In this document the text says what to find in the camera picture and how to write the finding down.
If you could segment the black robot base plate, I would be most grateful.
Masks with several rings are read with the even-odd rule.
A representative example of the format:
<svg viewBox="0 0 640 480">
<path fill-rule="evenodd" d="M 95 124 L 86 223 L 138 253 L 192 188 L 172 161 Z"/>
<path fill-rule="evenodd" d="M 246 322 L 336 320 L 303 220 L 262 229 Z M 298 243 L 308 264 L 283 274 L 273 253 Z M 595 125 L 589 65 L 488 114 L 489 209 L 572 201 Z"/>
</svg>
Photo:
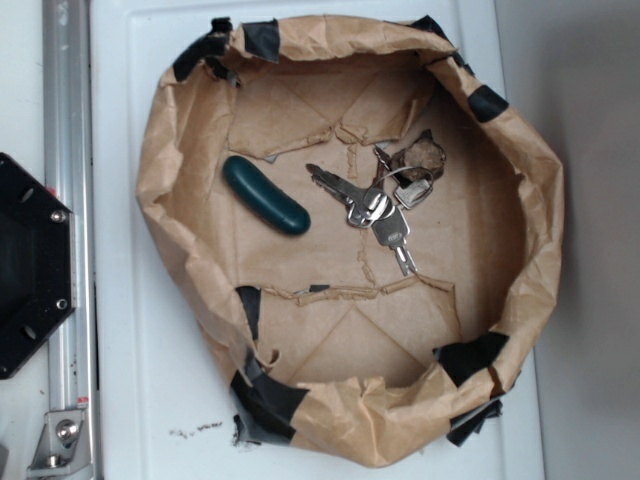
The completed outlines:
<svg viewBox="0 0 640 480">
<path fill-rule="evenodd" d="M 12 378 L 75 310 L 73 213 L 1 155 L 1 378 Z"/>
</svg>

